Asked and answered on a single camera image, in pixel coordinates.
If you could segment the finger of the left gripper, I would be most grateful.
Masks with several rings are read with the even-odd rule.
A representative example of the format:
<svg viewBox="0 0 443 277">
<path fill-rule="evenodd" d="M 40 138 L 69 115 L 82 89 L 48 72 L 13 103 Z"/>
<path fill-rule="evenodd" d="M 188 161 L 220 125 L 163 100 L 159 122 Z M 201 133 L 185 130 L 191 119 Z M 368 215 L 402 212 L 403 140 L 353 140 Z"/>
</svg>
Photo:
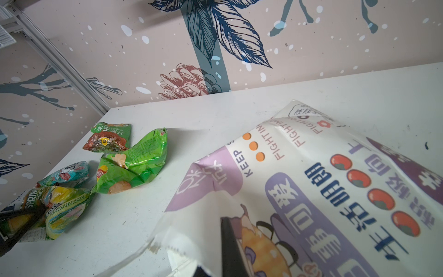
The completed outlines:
<svg viewBox="0 0 443 277">
<path fill-rule="evenodd" d="M 1 212 L 1 256 L 8 253 L 45 213 L 44 206 Z"/>
</svg>

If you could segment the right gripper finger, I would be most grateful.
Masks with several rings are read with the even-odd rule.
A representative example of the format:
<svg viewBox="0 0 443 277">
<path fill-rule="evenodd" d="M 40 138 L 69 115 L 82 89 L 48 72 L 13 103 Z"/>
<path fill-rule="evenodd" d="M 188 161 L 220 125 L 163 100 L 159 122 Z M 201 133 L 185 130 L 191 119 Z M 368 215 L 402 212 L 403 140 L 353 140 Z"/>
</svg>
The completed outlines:
<svg viewBox="0 0 443 277">
<path fill-rule="evenodd" d="M 221 275 L 223 277 L 248 277 L 242 257 L 242 247 L 234 234 L 228 217 L 221 218 Z"/>
</svg>

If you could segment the yellow green spring snack bag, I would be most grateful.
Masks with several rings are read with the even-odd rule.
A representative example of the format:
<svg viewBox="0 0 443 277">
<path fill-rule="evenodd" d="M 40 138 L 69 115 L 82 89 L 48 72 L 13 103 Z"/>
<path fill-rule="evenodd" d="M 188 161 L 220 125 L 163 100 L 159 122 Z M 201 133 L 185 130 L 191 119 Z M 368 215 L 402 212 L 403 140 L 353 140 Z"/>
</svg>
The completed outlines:
<svg viewBox="0 0 443 277">
<path fill-rule="evenodd" d="M 1 215 L 42 206 L 43 216 L 26 231 L 20 242 L 56 240 L 83 214 L 91 202 L 91 191 L 60 186 L 26 190 Z"/>
</svg>

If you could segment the colourful candy snack bag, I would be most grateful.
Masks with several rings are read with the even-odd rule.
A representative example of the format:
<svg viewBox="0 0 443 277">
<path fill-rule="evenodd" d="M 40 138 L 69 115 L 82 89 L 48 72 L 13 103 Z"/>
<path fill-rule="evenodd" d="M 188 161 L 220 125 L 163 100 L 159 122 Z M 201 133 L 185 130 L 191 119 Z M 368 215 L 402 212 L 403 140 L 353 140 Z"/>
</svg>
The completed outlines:
<svg viewBox="0 0 443 277">
<path fill-rule="evenodd" d="M 36 183 L 35 188 L 59 186 L 77 188 L 89 178 L 90 167 L 86 161 L 80 161 L 49 174 Z"/>
</svg>

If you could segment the printed white paper bag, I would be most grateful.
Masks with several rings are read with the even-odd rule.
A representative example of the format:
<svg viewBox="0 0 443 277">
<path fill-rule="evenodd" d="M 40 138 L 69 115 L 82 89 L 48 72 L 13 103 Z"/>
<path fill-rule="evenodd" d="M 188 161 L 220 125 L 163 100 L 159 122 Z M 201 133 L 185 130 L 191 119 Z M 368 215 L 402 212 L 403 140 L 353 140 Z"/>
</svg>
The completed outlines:
<svg viewBox="0 0 443 277">
<path fill-rule="evenodd" d="M 443 149 L 414 161 L 299 101 L 189 166 L 172 157 L 171 200 L 144 252 L 172 276 L 222 277 L 228 217 L 249 277 L 440 277 Z"/>
</svg>

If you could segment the large green chip bag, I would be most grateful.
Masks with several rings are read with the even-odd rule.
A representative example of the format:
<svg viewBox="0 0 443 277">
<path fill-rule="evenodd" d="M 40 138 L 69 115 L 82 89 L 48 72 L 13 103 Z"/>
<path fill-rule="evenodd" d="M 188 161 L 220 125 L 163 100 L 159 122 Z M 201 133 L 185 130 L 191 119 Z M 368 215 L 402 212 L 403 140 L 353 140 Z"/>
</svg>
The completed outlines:
<svg viewBox="0 0 443 277">
<path fill-rule="evenodd" d="M 166 163 L 168 130 L 155 129 L 132 148 L 100 158 L 92 193 L 113 195 L 153 181 Z"/>
</svg>

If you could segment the green red snack pack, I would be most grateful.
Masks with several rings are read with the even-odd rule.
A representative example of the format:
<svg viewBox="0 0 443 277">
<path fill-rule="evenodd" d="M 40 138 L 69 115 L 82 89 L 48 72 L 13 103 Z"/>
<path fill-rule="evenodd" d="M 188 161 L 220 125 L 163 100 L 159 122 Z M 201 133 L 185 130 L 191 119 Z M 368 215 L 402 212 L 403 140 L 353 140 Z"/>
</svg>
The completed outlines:
<svg viewBox="0 0 443 277">
<path fill-rule="evenodd" d="M 99 122 L 91 128 L 92 136 L 83 150 L 100 153 L 123 152 L 130 148 L 131 124 Z"/>
</svg>

